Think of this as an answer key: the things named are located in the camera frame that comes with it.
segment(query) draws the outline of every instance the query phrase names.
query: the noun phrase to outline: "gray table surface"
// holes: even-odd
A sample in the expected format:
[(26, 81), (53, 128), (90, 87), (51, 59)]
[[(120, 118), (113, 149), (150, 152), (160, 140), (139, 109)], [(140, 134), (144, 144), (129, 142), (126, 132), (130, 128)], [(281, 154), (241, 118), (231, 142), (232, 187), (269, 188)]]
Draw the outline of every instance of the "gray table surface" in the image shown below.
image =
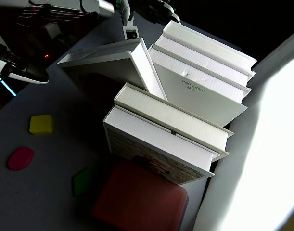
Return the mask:
[[(134, 25), (147, 47), (163, 26), (135, 14)], [(120, 15), (103, 21), (70, 51), (123, 40)], [(102, 114), (55, 64), (47, 69), (47, 85), (29, 84), (0, 110), (0, 231), (105, 230), (78, 215), (80, 200), (72, 196), (71, 178), (86, 166), (98, 166), (104, 175), (109, 165)], [(51, 114), (54, 132), (35, 136), (28, 132), (32, 115)], [(10, 154), (21, 146), (34, 150), (31, 164), (21, 171), (6, 167)], [(189, 204), (181, 230), (192, 230), (206, 180), (183, 187)]]

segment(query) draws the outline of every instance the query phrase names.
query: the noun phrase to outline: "green block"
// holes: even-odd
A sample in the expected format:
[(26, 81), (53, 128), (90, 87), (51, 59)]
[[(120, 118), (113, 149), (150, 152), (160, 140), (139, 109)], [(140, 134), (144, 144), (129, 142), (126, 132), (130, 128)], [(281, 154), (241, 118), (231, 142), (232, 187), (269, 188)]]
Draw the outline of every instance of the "green block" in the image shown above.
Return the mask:
[(93, 170), (85, 168), (73, 177), (74, 196), (83, 195), (91, 186), (93, 181)]

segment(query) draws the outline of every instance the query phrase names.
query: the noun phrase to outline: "photo on book cover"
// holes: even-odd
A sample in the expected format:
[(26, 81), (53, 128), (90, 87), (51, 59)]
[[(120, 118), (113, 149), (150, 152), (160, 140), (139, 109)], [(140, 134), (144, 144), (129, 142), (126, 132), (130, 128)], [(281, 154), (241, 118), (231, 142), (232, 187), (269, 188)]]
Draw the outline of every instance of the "photo on book cover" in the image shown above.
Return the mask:
[(178, 161), (149, 148), (129, 137), (107, 129), (112, 153), (131, 160), (134, 164), (151, 171), (175, 184), (198, 180), (205, 175)]

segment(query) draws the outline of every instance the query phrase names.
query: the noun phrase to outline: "red lid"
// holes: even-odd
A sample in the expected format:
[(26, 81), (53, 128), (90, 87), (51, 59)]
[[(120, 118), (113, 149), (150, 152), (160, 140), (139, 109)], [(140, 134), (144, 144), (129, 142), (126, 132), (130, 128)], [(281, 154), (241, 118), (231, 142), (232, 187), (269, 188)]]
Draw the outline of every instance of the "red lid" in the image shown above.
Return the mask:
[(32, 161), (34, 152), (27, 147), (17, 149), (9, 158), (8, 167), (11, 170), (22, 170)]

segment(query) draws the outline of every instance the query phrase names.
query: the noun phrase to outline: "red oval block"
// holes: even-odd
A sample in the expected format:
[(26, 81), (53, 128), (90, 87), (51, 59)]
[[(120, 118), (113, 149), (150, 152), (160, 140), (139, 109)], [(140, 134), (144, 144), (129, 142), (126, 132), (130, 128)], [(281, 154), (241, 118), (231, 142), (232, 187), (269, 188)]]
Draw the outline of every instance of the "red oval block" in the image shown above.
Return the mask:
[(17, 149), (9, 158), (8, 167), (11, 170), (22, 170), (32, 161), (34, 152), (32, 149), (22, 147)]

